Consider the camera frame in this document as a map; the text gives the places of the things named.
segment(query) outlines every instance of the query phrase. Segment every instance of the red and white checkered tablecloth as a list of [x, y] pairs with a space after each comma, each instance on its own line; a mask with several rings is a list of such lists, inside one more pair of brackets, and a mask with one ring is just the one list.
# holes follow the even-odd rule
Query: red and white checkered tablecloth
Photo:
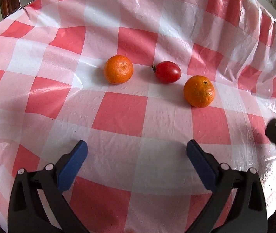
[[[134, 63], [122, 85], [102, 72], [116, 54]], [[150, 66], [164, 60], [181, 67], [178, 82], [156, 80]], [[183, 97], [195, 74], [216, 89], [203, 109]], [[210, 196], [185, 154], [193, 138], [219, 162], [258, 169], [269, 216], [272, 117], [276, 20], [256, 0], [36, 0], [0, 23], [0, 225], [17, 170], [55, 163], [80, 139], [89, 155], [64, 196], [92, 232], [184, 232]]]

